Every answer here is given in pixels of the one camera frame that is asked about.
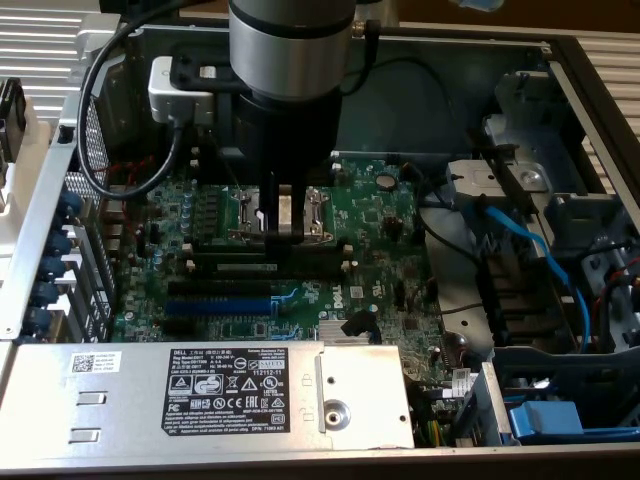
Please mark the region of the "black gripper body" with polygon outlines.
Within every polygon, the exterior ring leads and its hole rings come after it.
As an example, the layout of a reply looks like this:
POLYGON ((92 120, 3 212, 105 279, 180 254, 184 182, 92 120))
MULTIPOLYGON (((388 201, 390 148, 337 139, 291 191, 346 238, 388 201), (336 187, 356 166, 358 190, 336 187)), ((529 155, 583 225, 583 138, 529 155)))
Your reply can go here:
POLYGON ((254 171, 256 184, 296 184, 334 149, 342 95, 330 92, 310 101, 277 101, 257 94, 237 99, 237 145, 254 171))

